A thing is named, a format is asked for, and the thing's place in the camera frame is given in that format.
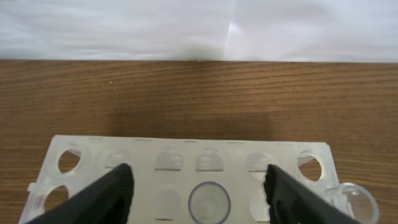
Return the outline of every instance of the white sheet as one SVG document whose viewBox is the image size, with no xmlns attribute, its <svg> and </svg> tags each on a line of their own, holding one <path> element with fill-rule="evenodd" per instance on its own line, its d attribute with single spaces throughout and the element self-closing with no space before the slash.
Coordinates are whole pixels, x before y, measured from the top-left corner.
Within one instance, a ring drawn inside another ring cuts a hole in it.
<svg viewBox="0 0 398 224">
<path fill-rule="evenodd" d="M 2 0 L 0 58 L 398 62 L 398 3 Z"/>
</svg>

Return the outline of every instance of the transparent cup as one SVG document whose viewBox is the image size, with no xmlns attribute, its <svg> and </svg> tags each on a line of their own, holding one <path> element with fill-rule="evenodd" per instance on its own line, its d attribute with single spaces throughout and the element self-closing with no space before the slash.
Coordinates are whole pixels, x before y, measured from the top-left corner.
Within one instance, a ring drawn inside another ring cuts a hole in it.
<svg viewBox="0 0 398 224">
<path fill-rule="evenodd" d="M 379 220 L 376 200 L 359 185 L 342 183 L 326 189 L 325 199 L 362 224 L 375 224 Z"/>
</svg>

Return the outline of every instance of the crease in white sheet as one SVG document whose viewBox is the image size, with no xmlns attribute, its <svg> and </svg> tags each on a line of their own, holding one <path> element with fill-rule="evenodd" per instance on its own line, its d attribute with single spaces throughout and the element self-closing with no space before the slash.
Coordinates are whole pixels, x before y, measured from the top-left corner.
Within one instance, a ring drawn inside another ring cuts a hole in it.
<svg viewBox="0 0 398 224">
<path fill-rule="evenodd" d="M 2 0 L 0 58 L 398 62 L 398 4 Z"/>
</svg>

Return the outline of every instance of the brown wood surface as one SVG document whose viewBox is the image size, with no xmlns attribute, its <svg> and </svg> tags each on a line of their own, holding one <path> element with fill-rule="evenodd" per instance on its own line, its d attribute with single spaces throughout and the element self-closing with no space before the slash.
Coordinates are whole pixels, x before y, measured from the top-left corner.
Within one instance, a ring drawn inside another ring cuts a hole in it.
<svg viewBox="0 0 398 224">
<path fill-rule="evenodd" d="M 398 65 L 0 62 L 0 223 L 55 134 L 327 142 L 398 222 Z"/>
</svg>

